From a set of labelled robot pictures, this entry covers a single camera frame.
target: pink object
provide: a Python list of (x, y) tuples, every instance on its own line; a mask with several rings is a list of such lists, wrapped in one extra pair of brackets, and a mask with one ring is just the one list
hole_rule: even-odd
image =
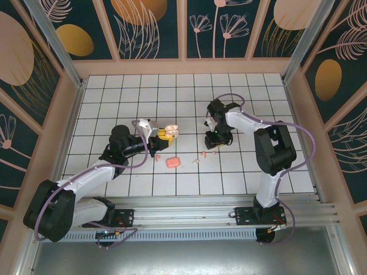
[(175, 168), (180, 166), (181, 162), (179, 161), (179, 158), (175, 156), (174, 158), (166, 160), (166, 164), (168, 168)]

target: wire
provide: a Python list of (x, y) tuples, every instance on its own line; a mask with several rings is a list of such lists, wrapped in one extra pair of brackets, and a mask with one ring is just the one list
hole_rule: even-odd
[(144, 144), (144, 149), (145, 149), (145, 156), (144, 156), (144, 159), (141, 163), (137, 164), (137, 165), (133, 165), (133, 166), (124, 166), (124, 165), (117, 165), (117, 164), (101, 164), (101, 165), (97, 165), (97, 166), (94, 166), (94, 167), (91, 167), (85, 171), (83, 171), (82, 173), (78, 174), (77, 176), (75, 176), (74, 178), (70, 179), (69, 181), (67, 181), (66, 183), (64, 183), (62, 186), (60, 186), (58, 189), (56, 189), (55, 192), (53, 192), (50, 197), (46, 200), (45, 204), (43, 205), (38, 217), (37, 217), (37, 220), (36, 220), (36, 224), (34, 226), (34, 238), (41, 242), (41, 241), (44, 241), (46, 238), (45, 237), (39, 237), (38, 236), (38, 229), (40, 228), (40, 223), (41, 223), (41, 219), (47, 209), (47, 206), (48, 204), (51, 203), (51, 201), (53, 200), (53, 198), (62, 190), (64, 189), (66, 186), (68, 185), (71, 185), (73, 182), (75, 182), (77, 179), (81, 178), (82, 176), (88, 174), (89, 172), (93, 171), (93, 170), (98, 170), (100, 168), (105, 168), (105, 167), (116, 167), (116, 168), (123, 168), (123, 169), (133, 169), (133, 168), (138, 168), (140, 166), (142, 166), (147, 158), (148, 158), (148, 145), (145, 141), (145, 137), (144, 137), (144, 134), (141, 132), (141, 130), (136, 126), (137, 123), (139, 121), (138, 120), (133, 120), (131, 122), (131, 124), (135, 127), (135, 129), (138, 131), (138, 134), (139, 136), (141, 137), (141, 139), (143, 140), (143, 144)]
[(279, 197), (279, 186), (280, 186), (280, 182), (282, 181), (282, 178), (284, 177), (284, 175), (286, 174), (286, 173), (289, 173), (290, 171), (293, 171), (293, 170), (296, 170), (296, 169), (298, 169), (299, 167), (302, 167), (302, 166), (304, 166), (304, 165), (306, 165), (307, 163), (309, 163), (310, 161), (311, 161), (311, 159), (314, 157), (314, 155), (315, 155), (315, 153), (316, 153), (316, 141), (315, 141), (315, 138), (313, 137), (313, 135), (311, 134), (311, 132), (309, 131), (309, 130), (307, 130), (305, 127), (302, 127), (302, 126), (300, 126), (300, 125), (297, 125), (297, 124), (294, 124), (294, 123), (288, 123), (288, 122), (282, 122), (282, 121), (279, 121), (279, 122), (271, 122), (271, 121), (265, 121), (265, 120), (260, 120), (260, 119), (258, 119), (257, 117), (254, 117), (254, 116), (251, 116), (251, 115), (249, 115), (249, 114), (247, 114), (247, 113), (245, 113), (243, 110), (242, 110), (242, 107), (245, 105), (245, 99), (242, 97), (242, 96), (240, 96), (240, 95), (237, 95), (237, 94), (235, 94), (235, 93), (225, 93), (225, 94), (223, 94), (223, 95), (220, 95), (220, 96), (218, 96), (216, 99), (219, 99), (219, 98), (221, 98), (221, 97), (223, 97), (223, 96), (229, 96), (229, 95), (231, 95), (231, 96), (237, 96), (237, 97), (239, 97), (239, 98), (241, 98), (242, 99), (242, 104), (240, 105), (240, 112), (242, 113), (242, 115), (244, 115), (245, 117), (247, 117), (247, 118), (249, 118), (249, 119), (252, 119), (252, 120), (254, 120), (254, 121), (256, 121), (256, 122), (258, 122), (258, 123), (260, 123), (260, 124), (264, 124), (264, 125), (274, 125), (274, 126), (277, 126), (277, 125), (283, 125), (283, 126), (290, 126), (290, 127), (295, 127), (295, 128), (297, 128), (297, 129), (300, 129), (300, 130), (302, 130), (303, 132), (305, 132), (309, 137), (310, 137), (310, 139), (311, 139), (311, 142), (312, 142), (312, 145), (313, 145), (313, 148), (312, 148), (312, 152), (311, 152), (311, 154), (310, 154), (310, 156), (304, 161), (304, 162), (302, 162), (302, 163), (300, 163), (299, 165), (296, 165), (296, 166), (294, 166), (294, 167), (291, 167), (291, 168), (289, 168), (289, 169), (286, 169), (286, 170), (284, 170), (282, 173), (280, 173), (280, 176), (279, 176), (279, 179), (278, 179), (278, 181), (276, 182), (276, 186), (275, 186), (275, 191), (274, 191), (274, 196), (275, 196), (275, 199), (281, 204), (281, 205), (283, 205), (284, 206), (284, 208), (286, 208), (287, 210), (288, 210), (288, 212), (291, 214), (291, 217), (292, 217), (292, 231), (291, 231), (291, 233), (290, 233), (290, 235), (286, 238), (286, 239), (284, 239), (284, 240), (282, 240), (282, 241), (280, 241), (280, 242), (275, 242), (275, 243), (268, 243), (268, 245), (279, 245), (279, 244), (281, 244), (281, 243), (285, 243), (285, 242), (287, 242), (287, 241), (289, 241), (292, 237), (293, 237), (293, 235), (294, 235), (294, 231), (295, 231), (295, 228), (296, 228), (296, 219), (295, 219), (295, 217), (294, 217), (294, 214), (293, 214), (293, 212), (292, 212), (292, 210), (283, 202), (283, 201), (281, 201), (278, 197)]

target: yellow object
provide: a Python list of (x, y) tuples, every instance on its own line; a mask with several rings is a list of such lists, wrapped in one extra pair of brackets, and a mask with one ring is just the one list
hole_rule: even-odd
[(75, 56), (87, 56), (93, 52), (92, 38), (81, 27), (66, 24), (58, 27), (56, 32), (68, 53)]
[(342, 68), (335, 60), (327, 59), (321, 63), (316, 73), (316, 95), (323, 101), (328, 101), (338, 92), (342, 81)]
[(33, 72), (34, 52), (26, 30), (13, 17), (0, 11), (0, 79), (20, 86)]
[(146, 18), (149, 16), (149, 11), (158, 21), (165, 15), (167, 10), (167, 0), (111, 0), (111, 3), (122, 19), (134, 25), (152, 23), (150, 18)]
[(320, 0), (277, 0), (274, 6), (275, 23), (284, 30), (305, 29), (319, 3)]

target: metal pole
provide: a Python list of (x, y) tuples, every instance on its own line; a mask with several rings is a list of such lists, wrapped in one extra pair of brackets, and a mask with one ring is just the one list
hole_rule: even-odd
[(34, 20), (37, 22), (44, 36), (47, 38), (52, 49), (56, 53), (56, 56), (70, 75), (72, 81), (79, 87), (81, 85), (81, 77), (40, 2), (38, 0), (24, 0), (24, 3), (29, 9)]

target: gray floor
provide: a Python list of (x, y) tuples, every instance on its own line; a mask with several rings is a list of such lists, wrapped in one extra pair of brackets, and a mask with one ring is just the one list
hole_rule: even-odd
[(255, 241), (127, 242), (105, 251), (99, 250), (94, 243), (42, 243), (33, 274), (339, 273), (326, 231), (323, 228), (298, 228), (290, 242), (272, 247), (260, 246)]

